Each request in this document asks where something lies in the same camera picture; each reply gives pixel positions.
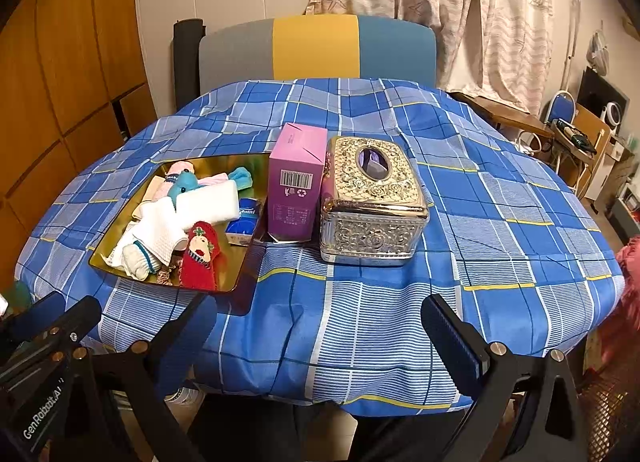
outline barcode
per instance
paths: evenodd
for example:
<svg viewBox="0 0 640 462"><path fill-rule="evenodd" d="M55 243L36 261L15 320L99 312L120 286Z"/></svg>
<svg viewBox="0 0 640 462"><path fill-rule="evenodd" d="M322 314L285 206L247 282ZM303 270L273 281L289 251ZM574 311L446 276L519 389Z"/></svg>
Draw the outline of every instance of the barcode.
<svg viewBox="0 0 640 462"><path fill-rule="evenodd" d="M280 170L281 186L311 189L311 184L313 180L314 180L313 173L300 173L299 171L289 171L288 169Z"/></svg>

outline silver tissue box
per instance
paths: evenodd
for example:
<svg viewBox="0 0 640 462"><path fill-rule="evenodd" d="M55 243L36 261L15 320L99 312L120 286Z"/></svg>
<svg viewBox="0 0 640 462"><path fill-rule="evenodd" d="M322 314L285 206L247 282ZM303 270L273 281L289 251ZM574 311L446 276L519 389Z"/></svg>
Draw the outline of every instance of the silver tissue box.
<svg viewBox="0 0 640 462"><path fill-rule="evenodd" d="M396 143L332 138L321 193L320 253L326 262L402 265L414 255L429 211Z"/></svg>

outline oval window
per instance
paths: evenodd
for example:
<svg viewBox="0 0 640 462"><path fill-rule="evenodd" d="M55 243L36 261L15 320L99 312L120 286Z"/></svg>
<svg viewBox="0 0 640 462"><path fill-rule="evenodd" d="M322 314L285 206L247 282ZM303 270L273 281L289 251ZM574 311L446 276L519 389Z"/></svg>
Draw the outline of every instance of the oval window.
<svg viewBox="0 0 640 462"><path fill-rule="evenodd" d="M389 175L389 164L385 156L375 148L365 148L358 156L362 171L373 180L382 180Z"/></svg>

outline cardboard box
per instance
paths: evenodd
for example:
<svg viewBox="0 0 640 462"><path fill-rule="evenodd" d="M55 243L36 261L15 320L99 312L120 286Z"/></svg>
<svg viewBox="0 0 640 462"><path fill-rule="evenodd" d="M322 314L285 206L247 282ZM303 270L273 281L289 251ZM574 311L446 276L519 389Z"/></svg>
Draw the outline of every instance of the cardboard box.
<svg viewBox="0 0 640 462"><path fill-rule="evenodd" d="M328 132L287 122L269 160L268 232L276 240L311 239Z"/></svg>

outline blue plush toy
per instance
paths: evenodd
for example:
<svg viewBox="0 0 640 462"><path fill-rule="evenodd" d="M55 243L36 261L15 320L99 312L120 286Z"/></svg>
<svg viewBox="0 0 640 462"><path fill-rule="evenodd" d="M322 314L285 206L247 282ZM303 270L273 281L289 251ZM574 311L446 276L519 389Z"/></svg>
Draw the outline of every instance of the blue plush toy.
<svg viewBox="0 0 640 462"><path fill-rule="evenodd" d="M187 193L187 191L193 191L194 189L199 188L198 178L190 171L183 171L178 178L175 180L174 185L169 189L169 193L167 195L171 197L171 200L174 203L175 209L175 200L178 198L180 193Z"/></svg>
<svg viewBox="0 0 640 462"><path fill-rule="evenodd" d="M251 173L247 168L240 166L236 168L231 173L229 173L229 180L235 180L236 185L238 186L238 191L242 191L243 189L247 189L254 185L254 180L251 178Z"/></svg>

